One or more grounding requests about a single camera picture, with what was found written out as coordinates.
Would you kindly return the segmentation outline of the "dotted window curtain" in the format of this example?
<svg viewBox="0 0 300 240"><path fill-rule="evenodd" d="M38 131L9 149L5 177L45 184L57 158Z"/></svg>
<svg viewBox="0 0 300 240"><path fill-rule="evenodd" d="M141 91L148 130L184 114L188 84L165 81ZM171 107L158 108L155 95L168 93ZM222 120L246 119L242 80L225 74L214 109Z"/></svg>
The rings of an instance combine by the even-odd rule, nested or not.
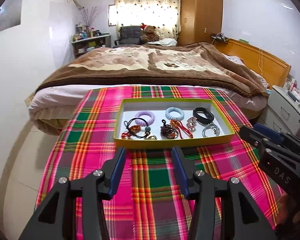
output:
<svg viewBox="0 0 300 240"><path fill-rule="evenodd" d="M149 25L160 38L178 39L181 0L115 0L116 28Z"/></svg>

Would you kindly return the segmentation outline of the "bed with white sheet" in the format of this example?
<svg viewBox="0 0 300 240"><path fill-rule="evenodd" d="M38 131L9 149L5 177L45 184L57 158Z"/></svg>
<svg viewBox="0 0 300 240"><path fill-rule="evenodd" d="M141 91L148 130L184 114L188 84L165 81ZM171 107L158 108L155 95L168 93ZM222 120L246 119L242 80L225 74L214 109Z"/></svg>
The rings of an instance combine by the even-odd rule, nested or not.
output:
<svg viewBox="0 0 300 240"><path fill-rule="evenodd" d="M245 65L239 57L226 56L235 63ZM267 81L260 74L260 79L267 89L269 87ZM50 135L58 135L63 126L70 118L76 106L84 98L89 90L99 89L104 87L129 86L124 85L65 85L44 88L36 90L30 97L28 103L28 110L30 119L35 126ZM168 85L150 85L150 86L168 86ZM258 116L267 104L267 98L262 96L254 96L252 98L245 98L235 93L232 90L209 87L209 86L190 86L190 87L206 87L223 91L237 104L237 106L244 112L244 114L252 119Z"/></svg>

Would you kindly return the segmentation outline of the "red gold cord ornament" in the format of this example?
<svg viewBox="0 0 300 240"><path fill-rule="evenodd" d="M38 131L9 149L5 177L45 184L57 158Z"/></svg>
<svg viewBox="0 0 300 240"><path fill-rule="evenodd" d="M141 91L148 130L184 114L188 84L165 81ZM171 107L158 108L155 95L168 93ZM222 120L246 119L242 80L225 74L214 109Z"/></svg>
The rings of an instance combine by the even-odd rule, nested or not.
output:
<svg viewBox="0 0 300 240"><path fill-rule="evenodd" d="M191 133L191 131L186 128L180 120L171 119L170 125L178 131L180 139L183 139L182 133L184 133L191 139L193 138L193 134Z"/></svg>

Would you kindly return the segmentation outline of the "wooden wardrobe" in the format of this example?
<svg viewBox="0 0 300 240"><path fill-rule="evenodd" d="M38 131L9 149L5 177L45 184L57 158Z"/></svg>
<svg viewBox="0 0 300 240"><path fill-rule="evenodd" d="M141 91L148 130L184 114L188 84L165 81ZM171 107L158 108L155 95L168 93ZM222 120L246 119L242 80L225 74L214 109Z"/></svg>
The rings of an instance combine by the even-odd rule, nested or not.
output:
<svg viewBox="0 0 300 240"><path fill-rule="evenodd" d="M212 42L222 30L223 0L181 0L178 45Z"/></svg>

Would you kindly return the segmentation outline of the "dried branch bouquet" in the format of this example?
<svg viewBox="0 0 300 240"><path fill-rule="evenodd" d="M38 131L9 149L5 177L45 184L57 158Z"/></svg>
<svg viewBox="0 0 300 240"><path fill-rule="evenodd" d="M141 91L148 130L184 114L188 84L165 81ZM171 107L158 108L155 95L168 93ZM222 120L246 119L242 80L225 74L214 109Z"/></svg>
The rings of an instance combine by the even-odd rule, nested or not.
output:
<svg viewBox="0 0 300 240"><path fill-rule="evenodd" d="M83 18L84 25L86 26L86 28L91 27L95 18L100 14L101 10L102 10L102 7L100 7L100 6L91 7L90 9L83 7L80 10L80 13L81 13L81 16Z"/></svg>

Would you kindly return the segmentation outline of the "grey ring bangle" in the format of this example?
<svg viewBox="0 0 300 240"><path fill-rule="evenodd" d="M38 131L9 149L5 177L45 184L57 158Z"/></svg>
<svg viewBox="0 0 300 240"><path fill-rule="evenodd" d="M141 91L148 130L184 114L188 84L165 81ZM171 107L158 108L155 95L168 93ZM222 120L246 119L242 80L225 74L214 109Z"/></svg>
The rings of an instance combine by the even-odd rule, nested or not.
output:
<svg viewBox="0 0 300 240"><path fill-rule="evenodd" d="M210 123L204 127L202 131L202 136L204 138L218 137L220 133L221 133L220 128L216 124Z"/></svg>

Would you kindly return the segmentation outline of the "teddy bear with santa hat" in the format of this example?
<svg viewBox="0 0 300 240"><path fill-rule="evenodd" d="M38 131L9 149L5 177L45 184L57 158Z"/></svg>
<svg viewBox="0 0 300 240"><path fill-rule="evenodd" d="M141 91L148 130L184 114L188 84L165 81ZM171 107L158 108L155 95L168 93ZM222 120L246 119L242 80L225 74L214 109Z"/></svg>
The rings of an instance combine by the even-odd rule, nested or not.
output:
<svg viewBox="0 0 300 240"><path fill-rule="evenodd" d="M141 39L143 43L159 41L159 35L156 32L156 27L152 25L141 24Z"/></svg>

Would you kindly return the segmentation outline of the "black wristband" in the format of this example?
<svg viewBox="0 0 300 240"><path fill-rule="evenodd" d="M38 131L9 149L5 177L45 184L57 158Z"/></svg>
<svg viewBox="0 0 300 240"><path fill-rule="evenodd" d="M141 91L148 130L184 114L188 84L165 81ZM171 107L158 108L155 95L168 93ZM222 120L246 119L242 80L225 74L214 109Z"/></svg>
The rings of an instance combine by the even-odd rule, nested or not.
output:
<svg viewBox="0 0 300 240"><path fill-rule="evenodd" d="M204 107L197 107L193 110L193 117L196 118L197 122L203 125L211 124L215 116L211 113L211 111Z"/></svg>

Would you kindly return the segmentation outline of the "brown fleece blanket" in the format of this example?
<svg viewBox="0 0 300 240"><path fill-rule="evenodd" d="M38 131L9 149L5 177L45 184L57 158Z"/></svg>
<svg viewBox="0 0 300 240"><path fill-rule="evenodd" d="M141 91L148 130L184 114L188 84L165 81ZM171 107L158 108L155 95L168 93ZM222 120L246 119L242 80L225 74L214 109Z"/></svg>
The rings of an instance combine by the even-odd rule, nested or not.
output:
<svg viewBox="0 0 300 240"><path fill-rule="evenodd" d="M97 48L56 70L37 89L124 84L209 86L245 98L269 96L258 74L205 42L183 47Z"/></svg>

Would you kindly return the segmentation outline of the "white pillow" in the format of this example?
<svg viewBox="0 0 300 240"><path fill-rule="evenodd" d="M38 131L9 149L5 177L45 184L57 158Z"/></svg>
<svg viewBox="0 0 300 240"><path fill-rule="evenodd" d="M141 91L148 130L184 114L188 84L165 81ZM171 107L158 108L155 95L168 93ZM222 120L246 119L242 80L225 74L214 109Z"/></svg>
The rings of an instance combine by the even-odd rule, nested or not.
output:
<svg viewBox="0 0 300 240"><path fill-rule="evenodd" d="M164 46L164 47L175 47L177 46L177 41L173 38L163 38L162 40L148 42L147 44Z"/></svg>

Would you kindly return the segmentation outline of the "yellow-green shallow box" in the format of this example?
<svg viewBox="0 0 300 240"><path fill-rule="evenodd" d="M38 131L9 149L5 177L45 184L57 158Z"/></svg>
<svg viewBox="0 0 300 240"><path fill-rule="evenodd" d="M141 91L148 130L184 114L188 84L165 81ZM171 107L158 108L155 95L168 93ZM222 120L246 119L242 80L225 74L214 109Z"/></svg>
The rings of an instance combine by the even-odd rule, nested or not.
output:
<svg viewBox="0 0 300 240"><path fill-rule="evenodd" d="M223 144L234 135L212 100L145 98L122 101L114 141L117 146L142 150Z"/></svg>

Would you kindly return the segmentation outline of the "wooden headboard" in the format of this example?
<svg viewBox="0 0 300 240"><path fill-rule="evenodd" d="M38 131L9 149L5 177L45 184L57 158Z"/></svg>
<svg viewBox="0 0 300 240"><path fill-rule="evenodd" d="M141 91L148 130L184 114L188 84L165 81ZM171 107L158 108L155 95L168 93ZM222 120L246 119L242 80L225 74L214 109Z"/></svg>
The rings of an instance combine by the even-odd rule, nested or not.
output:
<svg viewBox="0 0 300 240"><path fill-rule="evenodd" d="M237 56L251 70L260 74L269 84L283 87L291 65L273 54L250 44L228 39L228 42L215 40L214 46L222 53Z"/></svg>

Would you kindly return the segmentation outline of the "grey wall poster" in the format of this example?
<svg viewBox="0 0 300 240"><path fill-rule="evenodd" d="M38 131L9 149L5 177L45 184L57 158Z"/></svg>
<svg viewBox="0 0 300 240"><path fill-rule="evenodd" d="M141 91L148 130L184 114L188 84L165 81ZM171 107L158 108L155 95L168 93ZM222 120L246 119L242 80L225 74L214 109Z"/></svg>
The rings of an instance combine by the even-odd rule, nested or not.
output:
<svg viewBox="0 0 300 240"><path fill-rule="evenodd" d="M21 24L23 0L6 0L0 7L0 32Z"/></svg>

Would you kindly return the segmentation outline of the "grey bedside cabinet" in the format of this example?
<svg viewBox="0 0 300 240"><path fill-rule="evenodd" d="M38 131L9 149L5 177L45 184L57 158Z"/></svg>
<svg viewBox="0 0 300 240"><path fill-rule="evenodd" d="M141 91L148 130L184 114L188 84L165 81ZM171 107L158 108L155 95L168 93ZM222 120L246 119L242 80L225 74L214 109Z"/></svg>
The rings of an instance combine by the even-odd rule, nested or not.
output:
<svg viewBox="0 0 300 240"><path fill-rule="evenodd" d="M273 86L258 123L277 132L296 135L300 130L300 107L284 88Z"/></svg>

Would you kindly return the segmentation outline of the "black office chair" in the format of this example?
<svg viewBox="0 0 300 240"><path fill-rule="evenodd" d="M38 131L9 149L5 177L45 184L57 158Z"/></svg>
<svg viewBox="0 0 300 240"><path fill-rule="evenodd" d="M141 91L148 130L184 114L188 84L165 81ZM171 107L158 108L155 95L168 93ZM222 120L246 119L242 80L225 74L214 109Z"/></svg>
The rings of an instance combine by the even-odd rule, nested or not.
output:
<svg viewBox="0 0 300 240"><path fill-rule="evenodd" d="M119 39L114 41L115 47L131 44L141 45L141 27L139 25L122 26L119 31Z"/></svg>

